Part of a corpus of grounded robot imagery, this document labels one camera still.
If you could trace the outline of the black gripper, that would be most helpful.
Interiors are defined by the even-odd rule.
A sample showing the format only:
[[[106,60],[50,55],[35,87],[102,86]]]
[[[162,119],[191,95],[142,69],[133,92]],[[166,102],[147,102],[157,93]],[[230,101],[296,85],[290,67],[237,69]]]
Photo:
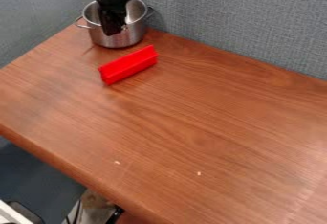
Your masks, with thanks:
[[[126,23],[126,5],[131,0],[97,0],[103,9],[101,9],[101,20],[103,31],[107,36],[119,34],[123,31]]]

